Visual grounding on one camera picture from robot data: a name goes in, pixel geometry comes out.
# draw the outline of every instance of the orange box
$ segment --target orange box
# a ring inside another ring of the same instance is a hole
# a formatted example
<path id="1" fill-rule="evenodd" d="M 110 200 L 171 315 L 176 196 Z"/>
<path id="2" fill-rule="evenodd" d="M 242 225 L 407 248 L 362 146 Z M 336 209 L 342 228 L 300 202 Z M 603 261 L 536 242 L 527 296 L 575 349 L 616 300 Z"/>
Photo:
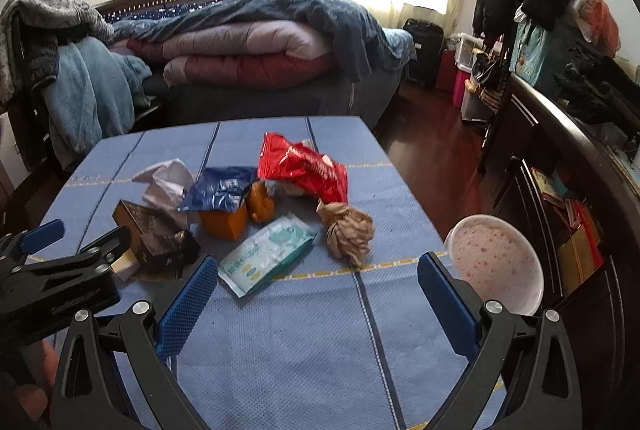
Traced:
<path id="1" fill-rule="evenodd" d="M 249 219 L 246 204 L 240 206 L 232 214 L 219 210 L 198 213 L 205 232 L 226 240 L 238 240 L 238 237 L 244 232 L 244 227 Z"/>

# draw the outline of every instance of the red plastic bag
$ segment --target red plastic bag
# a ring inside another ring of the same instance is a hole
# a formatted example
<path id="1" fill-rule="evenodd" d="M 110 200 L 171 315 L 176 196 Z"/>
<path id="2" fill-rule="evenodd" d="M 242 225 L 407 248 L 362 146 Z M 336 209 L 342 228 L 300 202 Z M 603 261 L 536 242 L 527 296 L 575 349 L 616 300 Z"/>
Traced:
<path id="1" fill-rule="evenodd" d="M 343 165 L 274 132 L 264 135 L 258 177 L 295 184 L 325 203 L 347 202 L 347 171 Z"/>

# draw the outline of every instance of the blue plastic wrapper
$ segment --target blue plastic wrapper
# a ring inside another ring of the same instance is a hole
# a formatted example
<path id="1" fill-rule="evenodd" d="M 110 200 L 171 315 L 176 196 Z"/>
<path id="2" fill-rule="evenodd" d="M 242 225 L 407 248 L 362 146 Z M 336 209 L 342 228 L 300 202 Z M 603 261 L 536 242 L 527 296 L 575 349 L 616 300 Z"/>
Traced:
<path id="1" fill-rule="evenodd" d="M 242 205 L 247 188 L 258 179 L 252 166 L 205 168 L 178 206 L 179 212 L 221 210 L 230 214 Z"/>

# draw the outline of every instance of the teal and white package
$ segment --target teal and white package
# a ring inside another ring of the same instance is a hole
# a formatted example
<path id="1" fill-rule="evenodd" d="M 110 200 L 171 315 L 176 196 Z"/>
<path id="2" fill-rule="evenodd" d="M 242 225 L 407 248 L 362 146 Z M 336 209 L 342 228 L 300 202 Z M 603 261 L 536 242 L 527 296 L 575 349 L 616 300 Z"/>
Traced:
<path id="1" fill-rule="evenodd" d="M 229 253 L 219 276 L 242 298 L 311 248 L 316 232 L 294 214 L 274 220 Z"/>

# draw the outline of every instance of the blue tablecloth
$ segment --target blue tablecloth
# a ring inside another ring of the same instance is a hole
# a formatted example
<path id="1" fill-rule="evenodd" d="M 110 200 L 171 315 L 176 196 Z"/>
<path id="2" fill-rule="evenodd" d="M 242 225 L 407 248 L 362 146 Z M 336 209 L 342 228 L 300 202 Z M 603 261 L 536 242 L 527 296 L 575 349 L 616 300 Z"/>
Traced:
<path id="1" fill-rule="evenodd" d="M 418 257 L 443 244 L 359 118 L 228 121 L 105 139 L 44 219 L 64 220 L 65 238 L 37 257 L 74 254 L 113 229 L 118 200 L 141 201 L 146 185 L 130 179 L 146 166 L 180 158 L 197 175 L 205 166 L 255 165 L 265 132 L 312 139 L 320 152 L 346 165 L 350 203 L 369 213 L 376 227 L 368 263 L 354 273 L 329 255 L 311 198 L 280 201 L 280 214 L 293 211 L 319 230 L 312 251 L 241 301 L 218 285 L 172 359 L 172 372 L 212 429 L 422 428 L 466 366 L 417 283 Z M 196 236 L 217 258 L 235 246 Z M 450 259 L 442 258 L 453 272 Z M 130 282 L 120 303 L 104 312 L 123 312 L 161 287 Z M 58 336 L 60 348 L 63 334 Z M 126 357 L 118 362 L 142 423 L 157 428 Z M 503 399 L 499 384 L 477 428 L 492 423 Z"/>

